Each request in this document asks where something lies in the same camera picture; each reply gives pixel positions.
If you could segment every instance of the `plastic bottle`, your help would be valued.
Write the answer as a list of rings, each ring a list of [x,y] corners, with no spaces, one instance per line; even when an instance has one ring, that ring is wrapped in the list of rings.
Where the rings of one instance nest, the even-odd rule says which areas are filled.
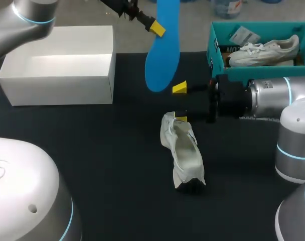
[[[211,0],[215,13],[224,19],[237,17],[242,8],[242,0]]]

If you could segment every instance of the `white box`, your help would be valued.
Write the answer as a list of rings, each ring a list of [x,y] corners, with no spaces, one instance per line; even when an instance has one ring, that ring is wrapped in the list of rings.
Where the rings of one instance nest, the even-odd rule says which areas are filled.
[[[111,104],[115,63],[112,26],[55,27],[6,56],[0,84],[12,105]]]

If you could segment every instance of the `teal shoebox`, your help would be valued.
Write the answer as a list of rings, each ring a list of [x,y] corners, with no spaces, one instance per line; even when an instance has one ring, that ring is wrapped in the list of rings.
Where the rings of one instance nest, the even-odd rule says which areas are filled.
[[[296,34],[300,40],[298,66],[260,66],[260,67],[225,67],[223,52],[234,52],[239,46],[230,39],[240,27],[260,36],[258,43],[265,44],[273,39],[285,40]],[[249,79],[277,78],[305,75],[305,22],[213,22],[210,29],[207,60],[212,77],[227,74],[230,81]]]

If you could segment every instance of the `white shoe upper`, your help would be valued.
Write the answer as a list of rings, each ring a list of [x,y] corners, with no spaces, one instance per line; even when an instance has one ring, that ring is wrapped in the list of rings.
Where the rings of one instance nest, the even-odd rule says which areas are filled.
[[[248,43],[229,55],[231,67],[272,65],[294,59],[299,51],[299,39],[293,35],[287,40],[272,40],[266,44]]]
[[[161,142],[171,150],[174,158],[175,188],[193,178],[205,184],[203,159],[190,123],[177,120],[174,112],[166,113],[162,120]]]

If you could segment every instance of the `shoe box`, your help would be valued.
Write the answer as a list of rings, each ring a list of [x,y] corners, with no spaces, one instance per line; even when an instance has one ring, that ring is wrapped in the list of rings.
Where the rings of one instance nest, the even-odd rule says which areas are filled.
[[[253,44],[265,44],[271,40],[285,40],[296,34],[299,37],[299,54],[294,59],[293,66],[258,66],[258,67],[228,67],[227,57],[238,51],[240,45],[232,38],[240,29],[247,40]],[[213,22],[210,29],[207,60],[212,77],[218,74],[227,74],[230,81],[249,79],[278,78],[291,76],[305,76],[305,22]]]

